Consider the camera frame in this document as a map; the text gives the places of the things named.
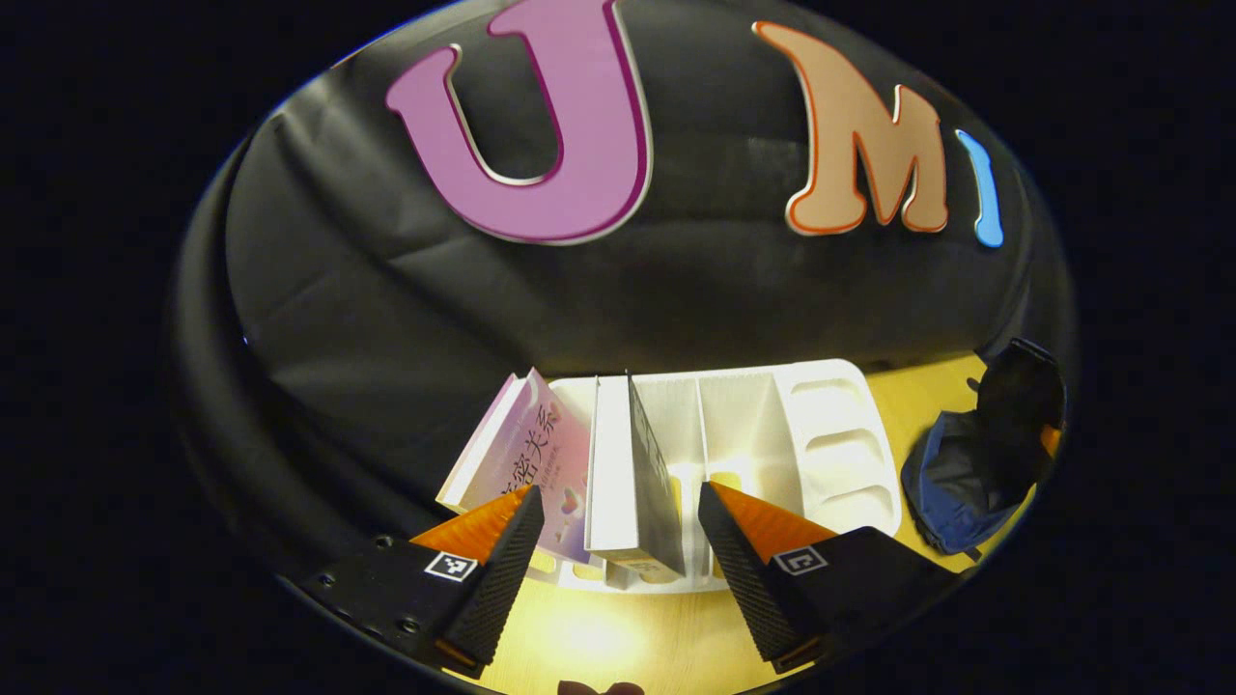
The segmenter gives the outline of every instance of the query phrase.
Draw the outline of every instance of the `table surface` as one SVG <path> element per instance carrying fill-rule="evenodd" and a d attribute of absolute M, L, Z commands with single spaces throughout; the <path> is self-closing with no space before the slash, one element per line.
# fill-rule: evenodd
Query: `table surface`
<path fill-rule="evenodd" d="M 899 481 L 910 448 L 941 411 L 974 409 L 976 394 L 965 380 L 980 378 L 984 370 L 971 354 L 868 376 Z M 1032 488 L 1010 523 L 979 545 L 984 556 L 1016 526 L 1033 495 Z M 952 571 L 974 565 L 963 554 L 929 548 L 908 508 L 895 538 Z M 480 680 L 459 678 L 512 694 L 552 695 L 560 680 L 576 680 L 597 693 L 628 681 L 649 695 L 693 695 L 737 693 L 782 676 L 760 660 L 729 591 L 597 594 L 525 579 L 493 664 Z"/>

